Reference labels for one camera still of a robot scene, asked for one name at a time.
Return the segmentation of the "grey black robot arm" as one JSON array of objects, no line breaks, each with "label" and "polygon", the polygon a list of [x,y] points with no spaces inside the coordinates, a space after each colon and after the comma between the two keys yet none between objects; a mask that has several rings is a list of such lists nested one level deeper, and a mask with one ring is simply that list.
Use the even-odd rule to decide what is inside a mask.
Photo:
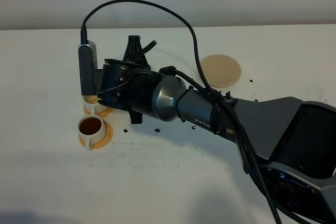
[{"label": "grey black robot arm", "polygon": [[335,223],[335,108],[286,97],[235,99],[201,87],[175,67],[152,71],[145,49],[128,44],[122,60],[99,70],[100,102],[125,110],[132,123],[148,115],[189,121],[237,144],[245,172],[270,204],[299,223]]}]

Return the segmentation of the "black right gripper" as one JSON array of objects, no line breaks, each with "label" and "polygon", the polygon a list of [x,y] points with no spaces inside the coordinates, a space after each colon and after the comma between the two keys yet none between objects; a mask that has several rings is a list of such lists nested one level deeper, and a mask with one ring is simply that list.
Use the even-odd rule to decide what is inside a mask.
[{"label": "black right gripper", "polygon": [[132,124],[141,124],[144,114],[154,115],[153,92],[162,76],[151,70],[145,54],[155,45],[156,41],[152,41],[143,48],[140,36],[129,36],[122,60],[104,60],[97,92],[99,102],[127,111]]}]

